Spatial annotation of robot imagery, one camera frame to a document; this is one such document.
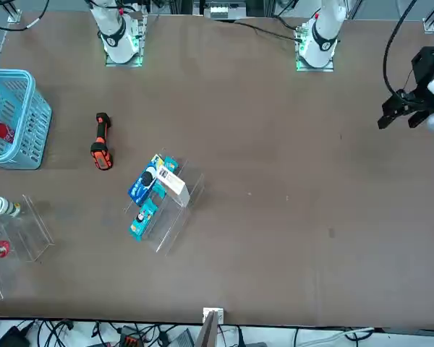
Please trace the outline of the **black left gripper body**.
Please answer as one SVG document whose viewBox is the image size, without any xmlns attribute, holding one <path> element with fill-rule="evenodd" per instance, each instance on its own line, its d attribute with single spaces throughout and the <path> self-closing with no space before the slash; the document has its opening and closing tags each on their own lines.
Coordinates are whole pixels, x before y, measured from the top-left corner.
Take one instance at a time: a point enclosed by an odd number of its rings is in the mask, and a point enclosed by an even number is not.
<svg viewBox="0 0 434 347">
<path fill-rule="evenodd" d="M 408 93 L 399 90 L 399 107 L 405 111 L 434 109 L 434 95 L 427 88 L 434 78 L 434 46 L 422 47 L 412 59 L 412 68 L 416 88 Z"/>
</svg>

